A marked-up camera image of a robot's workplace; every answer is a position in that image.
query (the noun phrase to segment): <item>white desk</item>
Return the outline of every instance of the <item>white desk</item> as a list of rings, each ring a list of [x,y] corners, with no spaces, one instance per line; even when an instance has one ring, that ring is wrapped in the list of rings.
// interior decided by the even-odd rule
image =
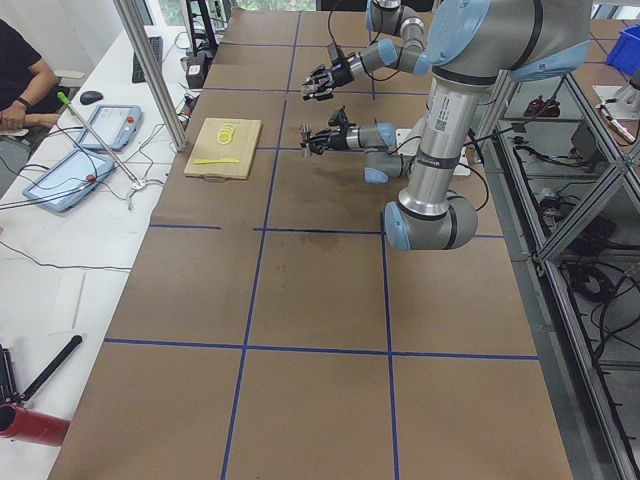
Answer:
[[[180,84],[186,84],[179,59],[183,50],[174,45],[179,29],[160,32],[150,29],[149,35],[163,36],[165,61],[163,74],[174,101],[181,105],[185,94]],[[186,45],[181,35],[178,45]],[[133,154],[151,135],[162,118],[146,83],[131,84],[133,50],[122,32],[89,76],[73,105],[86,117],[101,103],[135,104],[143,110],[143,121],[132,142],[120,154],[121,159]],[[104,100],[91,106],[80,105],[79,94],[99,90]],[[79,125],[67,111],[60,119],[61,127]],[[64,134],[47,138],[30,163],[51,166],[73,148]],[[148,178],[164,180],[174,157],[174,148],[165,128],[144,148],[154,165]],[[127,164],[138,176],[149,167],[149,160],[134,155]],[[36,178],[39,171],[25,171]],[[120,170],[105,182],[124,197],[131,181]],[[18,178],[0,205],[25,200],[22,190],[28,181]],[[116,198],[105,186],[99,186],[79,205],[66,214],[57,215],[38,206],[0,210],[0,240],[35,257],[41,262],[57,265],[93,265],[130,267],[146,232],[149,217],[161,193],[161,187],[150,185],[133,197],[133,210]],[[55,357],[74,334],[83,342],[38,391],[26,406],[37,411],[71,419],[85,383],[98,354],[105,331],[127,280],[127,273],[105,270],[59,270],[40,267],[0,245],[0,343],[11,352],[14,373],[22,392]],[[81,289],[60,288],[65,277],[83,275]],[[73,318],[54,318],[60,309],[56,305],[77,304]],[[5,477],[20,480],[40,480],[48,476],[59,448],[0,439],[0,464]]]

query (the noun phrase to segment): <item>keyboard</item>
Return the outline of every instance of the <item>keyboard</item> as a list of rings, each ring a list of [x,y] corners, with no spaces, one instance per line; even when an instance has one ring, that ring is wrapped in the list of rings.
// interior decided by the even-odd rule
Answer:
[[[149,37],[149,44],[151,45],[151,50],[158,61],[160,69],[162,69],[162,37]],[[135,53],[133,54],[133,74],[131,75],[131,81],[133,83],[146,82],[142,65],[140,65],[140,60],[138,60]]]

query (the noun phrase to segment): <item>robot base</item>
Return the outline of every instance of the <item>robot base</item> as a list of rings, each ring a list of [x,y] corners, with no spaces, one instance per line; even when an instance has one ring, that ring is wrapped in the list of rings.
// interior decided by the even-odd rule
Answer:
[[[469,201],[455,192],[447,194],[444,216],[411,215],[398,202],[384,210],[387,240],[396,250],[449,250],[465,245],[478,228],[478,214]]]

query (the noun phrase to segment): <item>black handle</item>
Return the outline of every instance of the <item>black handle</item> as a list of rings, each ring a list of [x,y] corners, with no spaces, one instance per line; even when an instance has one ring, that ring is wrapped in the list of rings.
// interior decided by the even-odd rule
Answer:
[[[36,378],[31,385],[22,394],[22,400],[25,402],[29,400],[38,391],[44,382],[56,371],[56,369],[64,362],[64,360],[73,352],[73,349],[82,343],[82,337],[80,335],[74,335],[69,343],[62,349],[62,351],[56,355],[56,358],[51,360],[51,363],[47,365],[38,378]]]

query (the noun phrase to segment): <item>wooden cutting board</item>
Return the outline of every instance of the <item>wooden cutting board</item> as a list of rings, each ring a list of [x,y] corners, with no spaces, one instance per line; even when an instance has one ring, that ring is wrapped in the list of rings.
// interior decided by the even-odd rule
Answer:
[[[184,169],[187,177],[221,177],[246,180],[260,136],[260,120],[207,118]],[[231,139],[225,137],[232,129]]]

